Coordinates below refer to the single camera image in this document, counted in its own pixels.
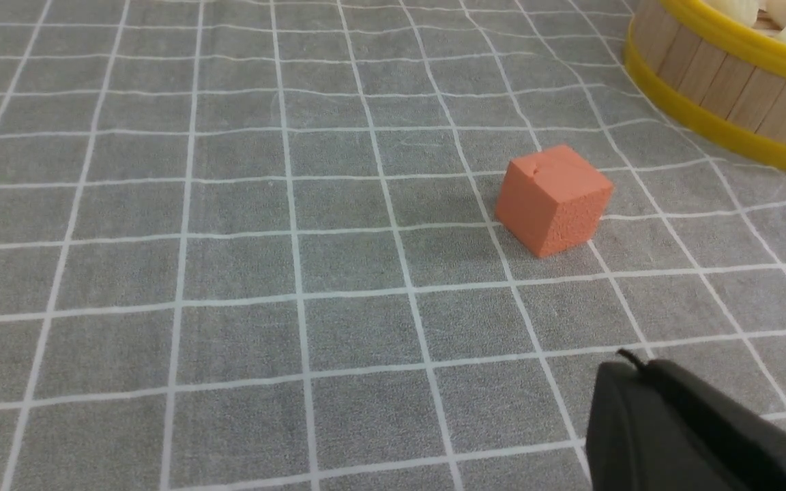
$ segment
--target cube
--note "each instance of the cube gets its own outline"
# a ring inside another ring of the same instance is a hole
[[[587,242],[614,184],[565,145],[508,164],[496,218],[543,258]]]

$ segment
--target wooden basket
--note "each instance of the wooden basket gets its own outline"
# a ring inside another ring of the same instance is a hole
[[[636,85],[671,117],[786,170],[786,44],[702,0],[642,0],[624,56]]]

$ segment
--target foam cube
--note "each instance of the foam cube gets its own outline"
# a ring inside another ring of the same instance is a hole
[[[543,258],[590,240],[613,191],[602,173],[560,145],[509,162],[496,218]]]

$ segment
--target yellow rim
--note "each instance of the yellow rim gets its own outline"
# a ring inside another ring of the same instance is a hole
[[[786,44],[734,22],[702,0],[659,0],[659,3],[703,40],[786,78]]]
[[[633,44],[632,24],[627,35],[624,58],[626,71],[645,96],[681,124],[746,158],[786,170],[786,145],[753,134],[739,128],[738,125],[718,118],[672,90],[661,78],[653,74]]]

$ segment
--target black plastic object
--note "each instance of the black plastic object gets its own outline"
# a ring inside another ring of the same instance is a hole
[[[786,433],[667,360],[599,366],[595,491],[786,491]]]

